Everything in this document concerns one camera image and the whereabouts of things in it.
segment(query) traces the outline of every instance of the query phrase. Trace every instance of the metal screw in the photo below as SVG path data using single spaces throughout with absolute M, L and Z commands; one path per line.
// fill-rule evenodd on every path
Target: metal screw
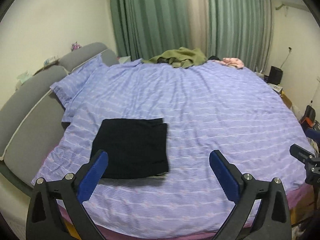
M 247 180 L 250 180 L 250 179 L 252 179 L 252 175 L 249 174 L 249 173 L 245 173 L 244 174 L 244 178 L 247 179 Z
M 281 183 L 281 179 L 279 179 L 279 178 L 274 178 L 273 180 L 275 181 L 276 184 L 280 184 Z
M 43 181 L 44 181 L 44 179 L 43 179 L 43 178 L 39 178 L 39 179 L 37 179 L 37 184 L 42 184 L 42 183 L 43 183 Z
M 66 176 L 65 176 L 65 178 L 67 179 L 67 180 L 70 180 L 70 179 L 73 179 L 73 174 L 72 173 L 68 173 Z

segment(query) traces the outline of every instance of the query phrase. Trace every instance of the gray upholstered headboard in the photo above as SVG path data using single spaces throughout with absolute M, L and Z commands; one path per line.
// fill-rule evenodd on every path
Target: gray upholstered headboard
M 31 195 L 30 181 L 67 127 L 50 86 L 99 53 L 107 66 L 119 63 L 103 43 L 86 45 L 27 80 L 0 110 L 0 173 L 25 194 Z

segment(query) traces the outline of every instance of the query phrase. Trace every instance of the black folded cloth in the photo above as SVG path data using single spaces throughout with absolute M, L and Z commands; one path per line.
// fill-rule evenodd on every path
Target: black folded cloth
M 219 60 L 221 61 L 221 59 L 219 59 L 217 56 L 211 56 L 208 58 L 208 60 Z
M 92 143 L 91 157 L 108 154 L 102 178 L 139 179 L 169 171 L 166 155 L 167 124 L 153 120 L 105 119 Z

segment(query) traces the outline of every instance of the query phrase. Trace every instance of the folded garment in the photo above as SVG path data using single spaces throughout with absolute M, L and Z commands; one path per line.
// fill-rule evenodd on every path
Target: folded garment
M 228 67 L 235 67 L 237 69 L 241 69 L 244 67 L 244 63 L 242 62 L 242 60 L 235 57 L 225 57 L 223 58 L 222 61 L 221 60 L 213 60 L 213 61 Z
M 102 178 L 139 179 L 169 171 L 166 155 L 167 124 L 153 120 L 105 119 L 92 143 L 91 157 L 108 153 Z
M 199 66 L 207 61 L 206 56 L 200 49 L 179 49 L 167 50 L 159 56 L 155 56 L 150 60 L 143 60 L 144 63 L 169 63 L 174 68 L 187 68 L 190 66 Z

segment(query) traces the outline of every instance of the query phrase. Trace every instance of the white wall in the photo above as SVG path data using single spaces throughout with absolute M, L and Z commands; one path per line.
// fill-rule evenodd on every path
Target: white wall
M 15 0 L 0 23 L 0 108 L 19 74 L 33 74 L 76 41 L 100 41 L 116 52 L 109 0 Z
M 281 0 L 273 0 L 275 7 Z M 274 37 L 268 61 L 270 67 L 280 67 L 288 55 L 288 47 L 292 53 L 282 67 L 284 71 L 281 85 L 288 98 L 302 112 L 310 103 L 320 76 L 320 28 L 310 12 L 292 7 L 282 7 L 275 11 Z M 313 107 L 320 115 L 320 90 L 316 95 Z

